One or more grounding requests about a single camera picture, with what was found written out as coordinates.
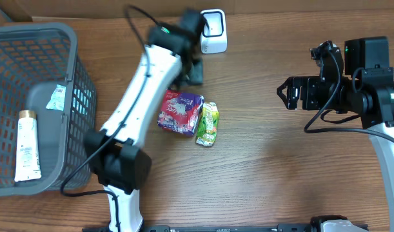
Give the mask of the white conditioner tube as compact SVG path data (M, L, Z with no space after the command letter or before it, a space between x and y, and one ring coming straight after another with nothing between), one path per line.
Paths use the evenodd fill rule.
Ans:
M37 136L37 118L32 110L19 112L17 123L17 146L15 182L41 178Z

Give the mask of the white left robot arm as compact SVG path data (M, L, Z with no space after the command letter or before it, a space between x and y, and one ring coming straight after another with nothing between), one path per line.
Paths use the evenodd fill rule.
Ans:
M208 23L196 10L184 11L179 23L156 22L141 61L118 107L99 131L84 135L86 164L103 185L110 206L105 231L139 231L143 218L139 190L152 165L142 150L150 121L171 86L203 82L201 35Z

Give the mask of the green tea drink carton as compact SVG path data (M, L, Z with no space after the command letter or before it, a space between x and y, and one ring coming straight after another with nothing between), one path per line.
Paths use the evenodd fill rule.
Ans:
M219 111L214 102L205 102L196 134L196 143L206 147L212 147L218 130Z

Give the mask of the red purple snack bag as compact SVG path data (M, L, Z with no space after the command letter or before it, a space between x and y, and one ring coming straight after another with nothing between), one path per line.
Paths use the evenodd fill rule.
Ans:
M166 90L157 125L162 129L192 137L203 104L202 95Z

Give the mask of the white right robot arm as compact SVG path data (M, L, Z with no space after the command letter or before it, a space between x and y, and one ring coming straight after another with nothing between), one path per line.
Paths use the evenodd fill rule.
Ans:
M289 110L315 110L306 133L368 135L379 160L394 231L394 69L387 37L345 41L344 50L325 41L310 50L317 76L288 77L277 95Z

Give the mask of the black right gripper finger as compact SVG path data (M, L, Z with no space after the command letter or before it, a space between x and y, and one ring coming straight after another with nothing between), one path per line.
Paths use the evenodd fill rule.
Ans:
M282 94L282 91L288 87L290 83L290 78L287 78L278 88L277 94Z
M283 94L282 92L277 92L277 95L283 101L285 107L288 107L288 100L287 100L287 97L285 96L285 94Z

